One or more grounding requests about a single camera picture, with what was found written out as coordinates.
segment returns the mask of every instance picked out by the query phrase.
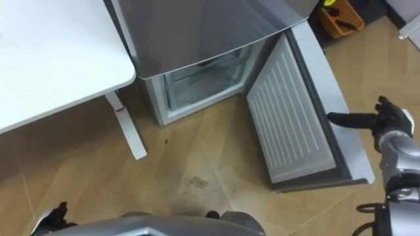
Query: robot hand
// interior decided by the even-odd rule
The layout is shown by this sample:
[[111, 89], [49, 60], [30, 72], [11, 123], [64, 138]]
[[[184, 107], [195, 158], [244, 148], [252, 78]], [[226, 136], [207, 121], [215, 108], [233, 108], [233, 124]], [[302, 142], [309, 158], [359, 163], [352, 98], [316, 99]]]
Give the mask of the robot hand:
[[406, 109], [395, 106], [388, 98], [380, 96], [375, 109], [377, 113], [335, 113], [327, 118], [336, 125], [346, 128], [366, 128], [372, 131], [375, 149], [381, 152], [381, 138], [388, 132], [401, 132], [413, 138], [414, 121]]
[[418, 235], [420, 232], [420, 146], [413, 139], [414, 122], [407, 110], [380, 96], [377, 113], [328, 113], [327, 118], [346, 128], [372, 131], [375, 149], [382, 154], [381, 170], [386, 199], [357, 207], [374, 213], [375, 220], [353, 235], [372, 228], [373, 235]]

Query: freezer shelf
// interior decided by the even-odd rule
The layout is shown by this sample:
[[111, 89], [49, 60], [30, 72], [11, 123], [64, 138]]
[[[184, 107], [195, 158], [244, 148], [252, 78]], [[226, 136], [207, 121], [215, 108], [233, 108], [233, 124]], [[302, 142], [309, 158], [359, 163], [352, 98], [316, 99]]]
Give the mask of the freezer shelf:
[[169, 109], [176, 110], [237, 85], [251, 48], [164, 75]]

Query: refrigerator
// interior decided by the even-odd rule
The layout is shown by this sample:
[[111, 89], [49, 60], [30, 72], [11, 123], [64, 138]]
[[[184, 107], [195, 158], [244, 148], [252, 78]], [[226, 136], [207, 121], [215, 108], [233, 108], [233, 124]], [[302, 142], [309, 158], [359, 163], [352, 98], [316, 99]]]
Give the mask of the refrigerator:
[[[264, 1], [237, 2], [249, 5]], [[249, 10], [262, 12], [260, 8], [261, 4], [253, 5]], [[207, 28], [206, 34], [201, 34], [206, 35], [206, 39], [201, 40], [200, 50], [217, 51], [221, 46], [212, 43], [218, 41], [225, 45], [249, 43], [229, 47], [216, 56], [204, 56], [204, 60], [177, 69], [160, 70], [163, 73], [151, 77], [142, 78], [140, 72], [157, 122], [164, 126], [242, 94], [249, 105], [252, 128], [257, 131], [273, 189], [289, 192], [372, 184], [375, 177], [358, 133], [335, 126], [326, 118], [330, 111], [347, 113], [348, 107], [324, 52], [305, 20], [308, 15], [267, 35], [273, 30], [270, 27], [275, 26], [275, 14], [269, 14], [267, 7], [263, 9], [261, 22], [271, 23], [261, 27], [245, 23], [249, 27], [238, 28], [237, 32], [241, 33], [229, 34], [225, 30], [237, 26], [238, 19], [230, 19], [230, 22], [229, 18], [223, 18], [225, 27]], [[200, 27], [209, 24], [206, 20], [214, 21], [210, 17], [202, 18]], [[259, 30], [264, 37], [259, 35], [260, 39], [254, 40]], [[195, 50], [194, 44], [189, 50]]]

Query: white desk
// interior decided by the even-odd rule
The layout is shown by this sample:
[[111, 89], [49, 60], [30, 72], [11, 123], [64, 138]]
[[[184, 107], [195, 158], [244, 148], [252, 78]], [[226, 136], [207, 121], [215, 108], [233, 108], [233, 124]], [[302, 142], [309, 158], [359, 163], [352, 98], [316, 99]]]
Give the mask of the white desk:
[[135, 75], [102, 0], [0, 2], [0, 133], [105, 95], [139, 159], [146, 151], [114, 91]]

